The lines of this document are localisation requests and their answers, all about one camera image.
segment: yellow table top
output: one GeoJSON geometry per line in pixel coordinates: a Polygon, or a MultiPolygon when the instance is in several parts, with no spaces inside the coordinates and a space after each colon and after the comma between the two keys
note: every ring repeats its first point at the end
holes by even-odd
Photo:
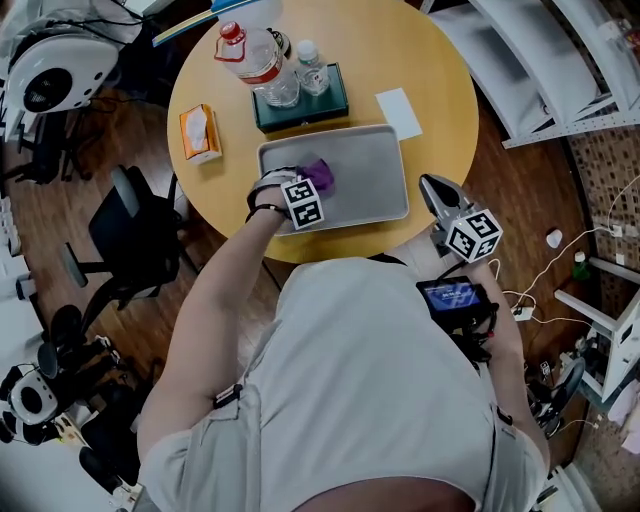
{"type": "Polygon", "coordinates": [[[246,196],[258,179],[257,149],[268,140],[314,131],[386,123],[375,95],[403,88],[423,135],[400,143],[409,215],[397,221],[276,237],[267,256],[292,263],[373,256],[425,229],[433,216],[418,179],[439,174],[463,183],[478,136],[478,106],[467,67],[427,16],[397,0],[283,0],[275,29],[294,46],[313,40],[327,62],[339,62],[347,89],[348,119],[271,134],[255,125],[250,91],[214,60],[219,26],[193,49],[176,81],[167,135],[173,168],[191,204],[224,236],[248,214],[246,196]],[[179,116],[200,103],[215,111],[223,156],[195,166],[186,161],[179,116]]]}

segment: gray metal tray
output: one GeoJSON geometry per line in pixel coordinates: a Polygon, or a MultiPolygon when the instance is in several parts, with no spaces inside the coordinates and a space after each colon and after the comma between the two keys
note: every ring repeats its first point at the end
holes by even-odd
{"type": "Polygon", "coordinates": [[[397,220],[409,214],[400,144],[390,125],[312,133],[258,148],[260,176],[318,158],[329,164],[335,177],[333,194],[321,196],[325,220],[300,231],[288,221],[280,235],[397,220]]]}

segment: purple cloth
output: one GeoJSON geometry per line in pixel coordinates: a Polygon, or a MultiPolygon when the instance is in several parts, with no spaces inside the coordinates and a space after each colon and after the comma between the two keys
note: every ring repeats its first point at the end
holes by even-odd
{"type": "Polygon", "coordinates": [[[333,192],[335,179],[327,162],[322,158],[306,167],[299,167],[298,174],[303,178],[310,179],[319,194],[327,195],[333,192]]]}

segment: power strip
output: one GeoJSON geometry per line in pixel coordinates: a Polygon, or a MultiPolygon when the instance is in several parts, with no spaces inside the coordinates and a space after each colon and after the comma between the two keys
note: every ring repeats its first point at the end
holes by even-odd
{"type": "Polygon", "coordinates": [[[517,306],[511,309],[516,322],[526,322],[533,316],[533,306],[517,306]]]}

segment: white cable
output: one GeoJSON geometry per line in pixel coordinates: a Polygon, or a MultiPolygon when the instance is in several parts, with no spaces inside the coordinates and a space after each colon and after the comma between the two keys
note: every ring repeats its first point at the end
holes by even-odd
{"type": "Polygon", "coordinates": [[[571,242],[569,242],[567,244],[567,246],[562,249],[562,251],[560,251],[560,254],[558,254],[555,258],[553,258],[549,264],[547,265],[547,267],[540,272],[536,278],[533,280],[533,283],[531,283],[531,286],[529,286],[529,288],[527,288],[524,292],[522,292],[521,296],[520,296],[520,300],[518,300],[518,303],[516,304],[516,307],[520,305],[520,302],[522,301],[522,296],[524,296],[525,294],[529,293],[533,287],[536,285],[536,283],[538,282],[538,279],[540,279],[540,277],[542,277],[544,274],[546,274],[548,272],[548,270],[551,268],[551,265],[553,265],[556,261],[558,261],[560,258],[562,258],[563,254],[565,252],[567,252],[567,249],[569,249],[569,247],[571,247],[573,244],[575,244],[578,240],[580,240],[584,235],[587,235],[589,233],[593,233],[595,231],[608,231],[609,233],[611,233],[611,231],[609,230],[609,228],[605,228],[603,226],[598,226],[597,228],[593,228],[593,229],[589,229],[587,231],[585,231],[584,233],[579,234],[576,238],[574,238],[571,242]]]}
{"type": "MultiPolygon", "coordinates": [[[[540,320],[539,318],[536,318],[535,316],[531,315],[531,320],[535,320],[536,322],[538,322],[539,324],[550,324],[551,322],[557,322],[558,320],[566,320],[567,322],[578,322],[581,324],[585,324],[588,325],[589,327],[593,327],[593,324],[589,323],[589,322],[585,322],[584,320],[578,320],[577,318],[564,318],[564,317],[557,317],[557,318],[551,318],[550,320],[540,320]]],[[[604,336],[605,338],[607,338],[610,342],[613,343],[613,339],[611,339],[609,336],[607,336],[606,334],[602,334],[599,331],[596,331],[600,336],[604,336]]]]}
{"type": "Polygon", "coordinates": [[[584,233],[579,234],[576,238],[574,238],[571,242],[569,242],[569,244],[567,244],[567,246],[562,249],[562,251],[560,252],[560,254],[558,254],[558,256],[556,256],[555,258],[553,258],[549,264],[547,265],[547,268],[545,268],[542,272],[540,272],[536,278],[533,280],[533,283],[531,283],[531,286],[529,286],[529,288],[527,288],[521,295],[520,295],[520,299],[518,300],[518,302],[516,303],[516,305],[514,307],[518,307],[520,305],[520,302],[522,302],[522,297],[526,296],[527,293],[529,293],[533,287],[536,285],[536,283],[538,282],[538,279],[540,279],[541,276],[543,276],[544,274],[547,273],[547,271],[551,268],[551,265],[553,265],[556,261],[558,261],[562,255],[567,251],[567,249],[569,249],[569,247],[571,247],[573,244],[575,244],[578,240],[580,240],[584,235],[587,235],[589,233],[594,233],[595,231],[607,231],[610,235],[613,236],[613,230],[611,229],[611,213],[613,212],[613,207],[615,206],[616,202],[618,201],[618,199],[620,199],[620,197],[622,196],[622,194],[625,193],[625,191],[631,186],[633,185],[637,180],[640,179],[640,175],[636,176],[635,178],[633,178],[629,184],[624,187],[620,193],[615,197],[615,199],[613,200],[613,202],[611,203],[611,208],[609,208],[609,214],[607,215],[607,227],[604,226],[598,226],[597,228],[593,228],[593,229],[589,229],[587,231],[585,231],[584,233]]]}
{"type": "Polygon", "coordinates": [[[533,311],[535,311],[536,308],[538,307],[538,303],[536,302],[536,298],[533,295],[529,295],[528,293],[514,292],[514,291],[511,291],[511,290],[504,290],[502,293],[505,294],[505,295],[519,295],[520,297],[523,297],[523,296],[524,297],[528,297],[533,301],[533,311]]]}
{"type": "Polygon", "coordinates": [[[531,320],[535,320],[539,324],[550,324],[551,322],[557,322],[558,320],[567,320],[568,322],[579,322],[581,324],[587,324],[591,326],[589,322],[585,322],[584,320],[578,320],[577,318],[563,318],[561,316],[559,316],[558,318],[552,318],[551,320],[540,320],[539,318],[531,315],[531,320]]]}
{"type": "Polygon", "coordinates": [[[622,196],[622,194],[624,194],[624,193],[626,192],[626,190],[627,190],[631,185],[633,185],[636,181],[638,181],[639,179],[640,179],[640,175],[638,175],[638,176],[636,176],[635,178],[633,178],[633,179],[631,180],[631,182],[630,182],[626,187],[624,187],[624,188],[620,191],[620,193],[619,193],[619,194],[616,196],[616,198],[613,200],[613,203],[611,203],[611,208],[609,208],[609,214],[607,215],[607,228],[609,229],[609,232],[610,232],[611,234],[613,234],[613,231],[612,231],[612,229],[611,229],[611,213],[613,213],[613,207],[615,206],[616,201],[617,201],[618,199],[620,199],[620,197],[622,196]]]}
{"type": "Polygon", "coordinates": [[[562,432],[565,428],[567,428],[568,426],[574,424],[574,423],[586,423],[587,425],[591,425],[593,428],[595,428],[596,430],[598,429],[598,425],[595,423],[591,423],[590,421],[586,421],[586,420],[573,420],[570,421],[569,423],[567,423],[564,427],[562,427],[560,430],[558,430],[556,432],[555,435],[558,435],[560,432],[562,432]]]}
{"type": "Polygon", "coordinates": [[[498,264],[498,270],[496,270],[496,281],[497,281],[498,280],[498,276],[500,275],[501,263],[500,263],[500,260],[498,258],[494,258],[489,262],[489,265],[491,265],[494,261],[498,264]]]}

